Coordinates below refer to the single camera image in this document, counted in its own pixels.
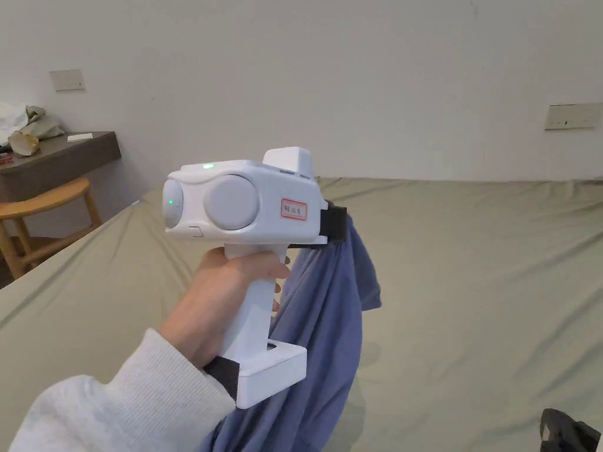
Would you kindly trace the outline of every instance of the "power outlet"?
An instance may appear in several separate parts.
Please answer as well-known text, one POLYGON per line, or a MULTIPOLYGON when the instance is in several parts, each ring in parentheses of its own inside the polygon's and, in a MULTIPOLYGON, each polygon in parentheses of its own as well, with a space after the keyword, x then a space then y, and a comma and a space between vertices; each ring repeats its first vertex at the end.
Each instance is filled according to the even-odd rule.
POLYGON ((58 93, 61 91, 80 91, 86 89, 84 87, 84 77, 80 69, 69 69, 67 71, 51 71, 50 78, 54 90, 58 93))
POLYGON ((603 103, 551 105, 545 130, 594 128, 601 122, 603 103))

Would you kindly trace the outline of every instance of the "device base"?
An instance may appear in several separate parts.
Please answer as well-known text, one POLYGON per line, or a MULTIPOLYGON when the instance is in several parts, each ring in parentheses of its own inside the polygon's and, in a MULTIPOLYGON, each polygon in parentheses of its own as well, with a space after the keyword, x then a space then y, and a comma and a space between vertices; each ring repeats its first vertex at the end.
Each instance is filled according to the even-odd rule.
POLYGON ((308 352, 268 341, 268 350, 240 364, 236 406, 246 409, 306 378, 308 352))

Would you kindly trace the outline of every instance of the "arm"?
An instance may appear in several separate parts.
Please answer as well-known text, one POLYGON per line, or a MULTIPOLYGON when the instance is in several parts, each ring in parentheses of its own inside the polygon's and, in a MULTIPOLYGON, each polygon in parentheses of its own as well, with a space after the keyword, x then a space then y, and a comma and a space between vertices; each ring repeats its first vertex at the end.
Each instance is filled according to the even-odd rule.
POLYGON ((42 393, 10 452, 193 451, 234 409, 217 381, 148 330, 109 384, 81 375, 42 393))
POLYGON ((207 253, 159 333, 148 330, 115 378, 73 377, 33 404, 10 452, 194 451, 235 402, 200 371, 220 351, 248 285, 289 270, 272 253, 207 253))

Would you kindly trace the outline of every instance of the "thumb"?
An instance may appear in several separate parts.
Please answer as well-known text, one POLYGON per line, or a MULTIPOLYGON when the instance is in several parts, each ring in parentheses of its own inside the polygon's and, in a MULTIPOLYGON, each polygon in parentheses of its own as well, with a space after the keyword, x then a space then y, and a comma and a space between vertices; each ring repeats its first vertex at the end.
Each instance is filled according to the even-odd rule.
POLYGON ((279 256, 272 252, 250 254, 237 259, 240 260, 238 264, 249 282, 272 278, 284 279, 291 273, 287 266, 281 263, 279 256))

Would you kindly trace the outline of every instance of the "white sleeve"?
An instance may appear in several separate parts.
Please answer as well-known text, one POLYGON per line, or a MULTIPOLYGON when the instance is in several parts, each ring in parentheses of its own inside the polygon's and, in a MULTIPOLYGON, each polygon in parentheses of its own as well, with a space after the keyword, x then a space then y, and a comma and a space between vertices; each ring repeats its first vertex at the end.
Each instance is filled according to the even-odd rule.
POLYGON ((9 452, 195 451, 235 402, 154 330, 113 381, 79 376, 34 402, 9 452))

